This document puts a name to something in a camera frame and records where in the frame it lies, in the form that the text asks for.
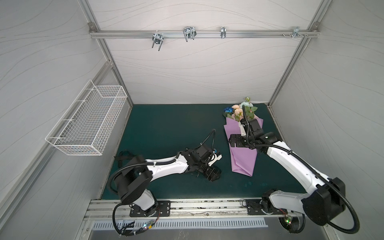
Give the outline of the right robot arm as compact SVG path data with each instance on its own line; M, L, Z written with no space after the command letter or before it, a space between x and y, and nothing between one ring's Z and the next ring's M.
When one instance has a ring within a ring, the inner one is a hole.
M265 192L259 202L264 214L272 215L276 210L287 210L300 213L319 226L329 225L345 234L356 234L360 230L358 214L346 198L345 183L313 168L273 132L265 133L258 120L242 119L235 130L229 133L228 141L232 149L256 150L266 154L285 168L306 191L304 194L277 189ZM332 223L346 209L353 219L350 229Z

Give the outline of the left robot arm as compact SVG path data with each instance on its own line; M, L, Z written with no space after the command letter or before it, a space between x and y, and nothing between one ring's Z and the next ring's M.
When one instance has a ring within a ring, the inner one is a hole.
M213 182L221 177L222 171L214 165L221 159L220 151L205 144L200 144L196 149L179 151L170 158L150 160L134 156L109 177L107 187L111 193L119 196L122 205L134 205L142 211L152 212L158 207L158 202L148 190L151 182L189 172L198 172Z

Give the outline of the blue fake flower stem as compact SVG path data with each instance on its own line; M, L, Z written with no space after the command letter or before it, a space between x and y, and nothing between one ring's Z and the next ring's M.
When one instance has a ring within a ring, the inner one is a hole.
M234 111L235 110L232 107L227 107L227 108L224 109L223 116L225 118L232 119L233 118L232 115L234 114Z

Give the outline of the pink purple wrapping paper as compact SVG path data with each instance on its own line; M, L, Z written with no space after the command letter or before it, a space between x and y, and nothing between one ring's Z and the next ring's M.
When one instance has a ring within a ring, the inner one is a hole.
M224 125L227 140L232 134L240 134L239 122L226 118ZM257 159L257 150L248 148L236 148L230 146L232 172L252 177Z

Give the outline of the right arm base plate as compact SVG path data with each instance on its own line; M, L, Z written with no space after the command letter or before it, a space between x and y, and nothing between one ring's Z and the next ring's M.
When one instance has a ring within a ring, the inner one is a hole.
M245 199L242 204L247 209L247 214L251 216L261 215L284 215L286 209L275 208L269 199Z

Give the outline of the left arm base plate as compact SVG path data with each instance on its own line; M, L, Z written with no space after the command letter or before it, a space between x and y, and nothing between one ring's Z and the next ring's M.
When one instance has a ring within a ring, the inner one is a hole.
M155 204L147 210L138 205L133 205L130 210L131 218L169 217L171 211L170 201L155 201Z

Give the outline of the peach fake flower stem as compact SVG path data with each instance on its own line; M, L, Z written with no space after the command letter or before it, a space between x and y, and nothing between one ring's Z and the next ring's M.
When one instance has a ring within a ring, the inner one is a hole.
M239 105L233 105L232 109L233 109L232 114L231 114L232 119L239 122L240 120L242 120L244 118L243 110Z

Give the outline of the mint fake flower stem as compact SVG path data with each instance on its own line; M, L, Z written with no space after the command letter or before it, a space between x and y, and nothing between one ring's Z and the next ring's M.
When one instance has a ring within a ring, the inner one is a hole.
M251 103L250 97L245 97L245 100L240 104L240 111L247 120L253 120L255 118L257 109L258 107Z

